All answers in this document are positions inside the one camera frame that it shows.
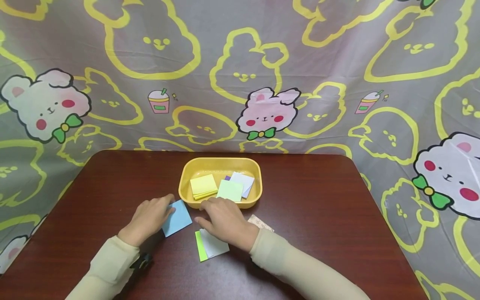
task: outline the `white paper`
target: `white paper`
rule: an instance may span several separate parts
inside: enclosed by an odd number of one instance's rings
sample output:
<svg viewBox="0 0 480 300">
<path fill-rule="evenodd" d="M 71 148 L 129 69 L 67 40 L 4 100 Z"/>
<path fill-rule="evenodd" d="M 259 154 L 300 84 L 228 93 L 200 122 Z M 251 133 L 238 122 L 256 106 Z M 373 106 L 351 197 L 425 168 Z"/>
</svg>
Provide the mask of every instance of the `white paper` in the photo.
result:
<svg viewBox="0 0 480 300">
<path fill-rule="evenodd" d="M 250 189 L 252 188 L 253 181 L 255 178 L 243 175 L 241 173 L 233 172 L 230 181 L 238 182 L 243 184 L 243 193 L 242 197 L 247 198 L 248 194 L 250 193 Z"/>
<path fill-rule="evenodd" d="M 209 259 L 230 251 L 227 243 L 217 239 L 203 228 L 200 229 L 200 236 L 202 237 L 205 252 L 207 253 L 207 257 Z"/>
</svg>

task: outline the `green paper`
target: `green paper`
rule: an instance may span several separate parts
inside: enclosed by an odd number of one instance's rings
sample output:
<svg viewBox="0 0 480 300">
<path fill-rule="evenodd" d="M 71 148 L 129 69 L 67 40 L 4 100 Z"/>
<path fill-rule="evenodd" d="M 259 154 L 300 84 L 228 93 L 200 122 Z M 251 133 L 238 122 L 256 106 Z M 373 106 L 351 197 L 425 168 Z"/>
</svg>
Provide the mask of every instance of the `green paper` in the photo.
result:
<svg viewBox="0 0 480 300">
<path fill-rule="evenodd" d="M 229 180 L 222 180 L 216 196 L 217 198 L 229 199 L 233 202 L 240 202 L 242 193 L 243 184 Z"/>
<path fill-rule="evenodd" d="M 204 242 L 202 241 L 202 236 L 200 235 L 200 231 L 195 232 L 195 237 L 197 238 L 197 248 L 198 248 L 198 256 L 200 257 L 200 262 L 206 261 L 208 259 L 207 252 L 204 248 Z"/>
</svg>

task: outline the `yellow paper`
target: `yellow paper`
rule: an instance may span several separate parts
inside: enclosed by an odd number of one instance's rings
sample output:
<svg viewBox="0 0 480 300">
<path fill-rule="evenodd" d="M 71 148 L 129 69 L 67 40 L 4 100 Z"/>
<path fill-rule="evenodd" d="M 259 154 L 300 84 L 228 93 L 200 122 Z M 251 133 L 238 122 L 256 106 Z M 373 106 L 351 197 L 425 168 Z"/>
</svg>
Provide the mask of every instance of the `yellow paper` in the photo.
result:
<svg viewBox="0 0 480 300">
<path fill-rule="evenodd" d="M 202 236 L 200 231 L 195 232 L 195 237 L 197 239 L 197 248 L 198 248 L 198 256 L 200 258 L 200 262 L 206 261 L 208 259 L 207 252 L 204 248 L 204 242 L 202 241 Z"/>
<path fill-rule="evenodd" d="M 198 195 L 204 195 L 203 197 L 206 197 L 218 191 L 212 174 L 191 179 L 190 185 L 194 198 L 197 198 Z"/>
</svg>

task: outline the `light blue paper square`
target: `light blue paper square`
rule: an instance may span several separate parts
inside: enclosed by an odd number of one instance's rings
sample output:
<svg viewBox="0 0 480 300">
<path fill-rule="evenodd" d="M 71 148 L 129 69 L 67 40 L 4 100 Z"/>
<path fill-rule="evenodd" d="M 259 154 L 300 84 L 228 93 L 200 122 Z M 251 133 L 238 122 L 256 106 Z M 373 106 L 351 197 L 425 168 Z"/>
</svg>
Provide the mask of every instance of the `light blue paper square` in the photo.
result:
<svg viewBox="0 0 480 300">
<path fill-rule="evenodd" d="M 165 233 L 165 237 L 171 236 L 177 231 L 180 231 L 192 223 L 192 218 L 188 214 L 185 203 L 182 200 L 178 200 L 168 206 L 175 207 L 175 212 L 168 216 L 165 224 L 163 224 L 162 229 Z"/>
</svg>

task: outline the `yellow paper stack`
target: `yellow paper stack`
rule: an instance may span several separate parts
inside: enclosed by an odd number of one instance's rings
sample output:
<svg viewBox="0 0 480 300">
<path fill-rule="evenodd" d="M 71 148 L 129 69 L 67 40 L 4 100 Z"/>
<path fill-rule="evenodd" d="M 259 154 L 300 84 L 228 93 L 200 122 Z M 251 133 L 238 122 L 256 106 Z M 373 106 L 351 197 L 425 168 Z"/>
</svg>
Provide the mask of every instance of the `yellow paper stack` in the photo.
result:
<svg viewBox="0 0 480 300">
<path fill-rule="evenodd" d="M 195 200 L 213 195 L 218 191 L 212 174 L 191 179 L 190 185 L 192 187 L 193 198 Z"/>
</svg>

